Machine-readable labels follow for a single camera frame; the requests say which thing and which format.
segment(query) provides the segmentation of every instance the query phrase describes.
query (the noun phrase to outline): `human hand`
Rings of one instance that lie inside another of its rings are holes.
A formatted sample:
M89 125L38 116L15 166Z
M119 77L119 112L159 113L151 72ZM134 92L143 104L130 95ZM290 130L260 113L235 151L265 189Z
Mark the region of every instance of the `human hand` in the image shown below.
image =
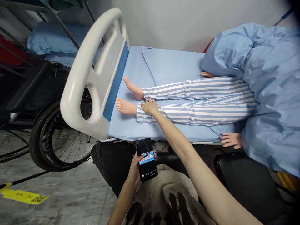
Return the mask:
M224 139L221 141L221 143L226 143L223 145L223 147L228 147L234 145L234 149L241 148L242 145L242 137L240 133L224 133L222 135L221 139Z
M138 169L138 162L143 160L143 158L144 158L143 155L138 156L138 153L136 152L133 159L132 159L130 169L129 169L129 173L128 173L128 176L127 176L127 180L132 184L138 185L138 183L141 181L140 171Z
M212 75L211 73L206 72L206 71L201 72L200 74L201 74L202 76L205 76L205 77L208 77L208 78L216 77L216 76L214 76L214 75Z
M158 111L158 104L152 101L151 98L146 100L145 104L142 104L141 107L145 113L153 114L153 112Z

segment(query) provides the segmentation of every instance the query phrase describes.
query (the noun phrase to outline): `blue bed sheet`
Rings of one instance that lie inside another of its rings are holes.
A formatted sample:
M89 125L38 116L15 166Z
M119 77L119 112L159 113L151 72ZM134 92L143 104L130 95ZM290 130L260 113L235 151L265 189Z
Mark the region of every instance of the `blue bed sheet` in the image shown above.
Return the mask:
M200 66L203 53L184 52L175 50L154 49L144 46L132 46L129 51L123 75L140 87L153 87L184 80L199 79ZM122 81L117 97L123 98L133 104L139 102L135 99ZM160 100L159 106L188 103L191 100ZM191 126L176 124L190 141L219 142L222 133L241 132L245 122L224 124L213 127ZM140 124L134 116L121 114L116 107L112 112L109 126L109 135L124 139L138 140L152 138L165 140L157 124Z

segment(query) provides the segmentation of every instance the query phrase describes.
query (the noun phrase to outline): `white bed headboard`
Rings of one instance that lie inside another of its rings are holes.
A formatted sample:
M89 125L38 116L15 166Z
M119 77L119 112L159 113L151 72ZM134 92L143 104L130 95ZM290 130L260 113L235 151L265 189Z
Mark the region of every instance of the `white bed headboard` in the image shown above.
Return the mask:
M105 35L106 42L95 68L92 61ZM129 52L122 12L112 8L97 19L80 46L60 103L66 123L98 139L108 137L108 127ZM85 120L80 103L85 86L92 97L92 113Z

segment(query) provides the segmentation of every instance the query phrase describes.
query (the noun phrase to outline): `smartphone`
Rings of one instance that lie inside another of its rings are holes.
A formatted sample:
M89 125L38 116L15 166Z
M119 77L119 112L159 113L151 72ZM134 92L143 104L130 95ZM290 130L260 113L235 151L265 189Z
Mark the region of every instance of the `smartphone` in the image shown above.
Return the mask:
M157 168L152 148L152 141L150 138L137 140L136 146L137 155L144 156L144 158L139 162L138 167L140 171L141 181L145 182L157 176Z

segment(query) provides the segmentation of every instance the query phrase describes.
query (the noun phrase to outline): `qr code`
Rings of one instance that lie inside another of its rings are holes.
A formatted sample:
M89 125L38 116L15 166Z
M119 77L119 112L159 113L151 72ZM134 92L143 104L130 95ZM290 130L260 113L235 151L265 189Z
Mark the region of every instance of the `qr code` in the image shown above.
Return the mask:
M42 201L44 201L45 199L47 199L49 196L46 195L40 195L36 198L34 198L33 200L31 200L31 202L35 202L35 203L41 203Z

